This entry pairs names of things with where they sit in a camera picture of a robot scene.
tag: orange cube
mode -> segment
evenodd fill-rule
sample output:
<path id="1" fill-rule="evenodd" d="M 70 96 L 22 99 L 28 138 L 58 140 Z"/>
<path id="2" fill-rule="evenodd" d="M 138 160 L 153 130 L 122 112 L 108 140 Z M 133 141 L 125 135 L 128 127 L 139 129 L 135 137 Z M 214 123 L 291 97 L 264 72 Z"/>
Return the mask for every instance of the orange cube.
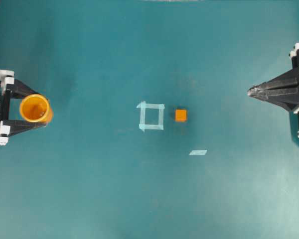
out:
<path id="1" fill-rule="evenodd" d="M 187 121 L 187 110 L 176 110 L 175 111 L 175 121 L 176 122 L 186 122 Z"/>

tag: teal table surface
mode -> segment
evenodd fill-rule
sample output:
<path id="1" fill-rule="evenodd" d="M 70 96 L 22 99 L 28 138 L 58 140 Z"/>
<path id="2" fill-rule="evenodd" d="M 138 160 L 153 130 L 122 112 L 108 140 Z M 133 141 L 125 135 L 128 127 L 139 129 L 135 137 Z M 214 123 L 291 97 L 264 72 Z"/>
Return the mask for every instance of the teal table surface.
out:
<path id="1" fill-rule="evenodd" d="M 299 0 L 2 0 L 0 69 L 54 118 L 0 147 L 0 239 L 299 239 L 294 116 L 247 96 L 296 42 Z"/>

